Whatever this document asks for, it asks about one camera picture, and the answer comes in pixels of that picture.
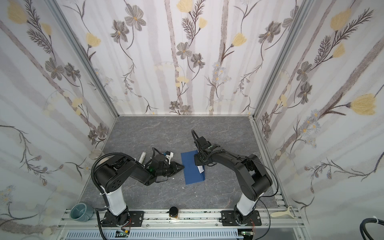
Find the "white letter with blue border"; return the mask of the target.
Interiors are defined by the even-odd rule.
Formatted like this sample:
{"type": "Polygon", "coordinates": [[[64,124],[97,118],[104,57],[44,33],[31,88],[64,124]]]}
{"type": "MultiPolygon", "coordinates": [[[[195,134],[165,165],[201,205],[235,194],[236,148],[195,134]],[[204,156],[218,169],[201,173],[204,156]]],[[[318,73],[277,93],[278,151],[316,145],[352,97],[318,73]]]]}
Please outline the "white letter with blue border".
{"type": "Polygon", "coordinates": [[[200,174],[202,174],[205,171],[203,166],[198,166],[198,170],[200,174]]]}

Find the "dark blue envelope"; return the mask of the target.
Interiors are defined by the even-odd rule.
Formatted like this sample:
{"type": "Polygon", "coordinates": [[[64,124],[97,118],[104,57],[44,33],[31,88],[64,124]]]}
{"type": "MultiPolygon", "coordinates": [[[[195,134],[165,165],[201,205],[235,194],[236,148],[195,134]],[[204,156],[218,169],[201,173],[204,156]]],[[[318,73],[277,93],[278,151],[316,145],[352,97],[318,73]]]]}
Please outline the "dark blue envelope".
{"type": "Polygon", "coordinates": [[[206,179],[205,171],[200,174],[198,166],[195,165],[194,155],[197,153],[197,150],[181,153],[182,165],[185,166],[183,172],[185,176],[186,185],[200,183],[206,179]]]}

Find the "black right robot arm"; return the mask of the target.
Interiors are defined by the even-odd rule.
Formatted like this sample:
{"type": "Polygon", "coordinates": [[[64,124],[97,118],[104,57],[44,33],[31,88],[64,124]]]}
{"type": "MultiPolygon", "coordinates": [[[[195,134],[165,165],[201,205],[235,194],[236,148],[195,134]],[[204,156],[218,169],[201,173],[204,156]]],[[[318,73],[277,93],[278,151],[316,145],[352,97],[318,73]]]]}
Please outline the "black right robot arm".
{"type": "Polygon", "coordinates": [[[204,137],[194,138],[194,144],[198,151],[194,155],[196,166],[220,164],[236,174],[242,195],[234,207],[234,222],[246,225],[251,220],[259,198],[273,185],[267,167],[254,154],[243,156],[231,153],[219,145],[211,144],[204,137]]]}

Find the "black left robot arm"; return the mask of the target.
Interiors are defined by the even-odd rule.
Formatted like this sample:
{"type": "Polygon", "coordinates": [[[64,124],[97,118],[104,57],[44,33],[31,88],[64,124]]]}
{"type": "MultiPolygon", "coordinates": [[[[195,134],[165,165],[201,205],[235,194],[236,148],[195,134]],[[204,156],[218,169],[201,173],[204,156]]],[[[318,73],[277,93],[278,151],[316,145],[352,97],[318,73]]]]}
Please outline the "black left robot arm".
{"type": "Polygon", "coordinates": [[[91,179],[100,191],[105,207],[100,227],[133,226],[132,215],[124,200],[122,185],[132,178],[145,186],[160,183],[158,178],[170,177],[184,170],[184,166],[170,161],[166,155],[155,152],[147,165],[124,153],[111,153],[99,157],[91,169],[91,179]]]}

